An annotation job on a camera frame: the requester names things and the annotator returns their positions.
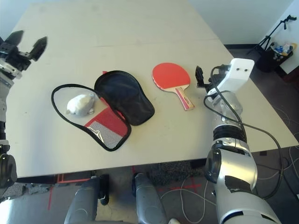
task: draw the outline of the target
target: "wooden paddle handle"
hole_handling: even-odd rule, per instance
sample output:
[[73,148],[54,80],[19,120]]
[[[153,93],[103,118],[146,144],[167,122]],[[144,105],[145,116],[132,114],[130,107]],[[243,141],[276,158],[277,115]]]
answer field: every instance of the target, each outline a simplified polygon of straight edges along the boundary
[[193,105],[193,103],[185,95],[185,92],[181,87],[176,88],[176,94],[178,95],[179,99],[181,100],[185,111],[191,110],[195,107]]

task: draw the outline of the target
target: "black trash bin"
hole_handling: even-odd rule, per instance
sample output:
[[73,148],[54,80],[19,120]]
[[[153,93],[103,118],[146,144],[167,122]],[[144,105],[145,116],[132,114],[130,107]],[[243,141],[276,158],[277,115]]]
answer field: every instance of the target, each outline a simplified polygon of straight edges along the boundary
[[256,63],[256,67],[263,72],[271,72],[292,55],[293,51],[291,51],[287,56],[281,55],[275,52],[270,46],[262,53]]

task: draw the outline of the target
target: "white wall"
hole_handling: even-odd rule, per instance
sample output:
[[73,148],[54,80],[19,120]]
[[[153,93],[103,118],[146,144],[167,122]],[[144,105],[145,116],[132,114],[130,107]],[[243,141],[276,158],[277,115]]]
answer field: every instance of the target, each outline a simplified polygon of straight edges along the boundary
[[292,0],[189,0],[223,44],[258,43]]
[[0,37],[6,39],[30,3],[57,0],[0,0]]
[[297,49],[288,60],[280,65],[280,67],[288,74],[299,66],[299,0],[294,0],[293,3],[285,10],[281,17],[273,24],[273,27],[268,31],[268,34],[278,25],[281,20],[284,20],[288,15],[296,16],[296,21],[287,22],[287,29],[284,30],[283,24],[275,31],[271,41],[276,41],[279,44],[296,43]]
[[[0,0],[0,36],[11,33],[32,2]],[[189,0],[224,44],[258,43],[292,0]]]

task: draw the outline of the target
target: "tripod stand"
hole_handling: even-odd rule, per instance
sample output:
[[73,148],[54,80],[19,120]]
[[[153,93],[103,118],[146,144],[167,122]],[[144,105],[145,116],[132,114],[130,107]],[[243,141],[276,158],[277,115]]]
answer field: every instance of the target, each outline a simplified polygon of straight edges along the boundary
[[288,22],[289,20],[297,20],[297,17],[292,17],[291,15],[288,15],[288,17],[284,20],[281,20],[280,23],[274,28],[274,30],[269,34],[266,35],[264,39],[262,39],[256,46],[254,46],[253,49],[251,49],[250,51],[248,51],[246,54],[249,54],[251,51],[255,50],[257,47],[261,47],[263,46],[266,42],[266,46],[264,48],[264,50],[266,50],[268,48],[268,44],[270,42],[271,39],[271,35],[275,32],[275,30],[280,26],[280,24],[284,24],[284,29],[286,29],[286,22]]

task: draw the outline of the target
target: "red rubber paddle face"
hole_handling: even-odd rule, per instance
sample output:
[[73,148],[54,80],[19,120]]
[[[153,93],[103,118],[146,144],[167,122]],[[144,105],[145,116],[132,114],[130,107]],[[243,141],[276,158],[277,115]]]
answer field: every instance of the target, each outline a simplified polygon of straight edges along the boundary
[[162,90],[190,85],[188,73],[181,66],[173,63],[161,63],[154,67],[153,79]]

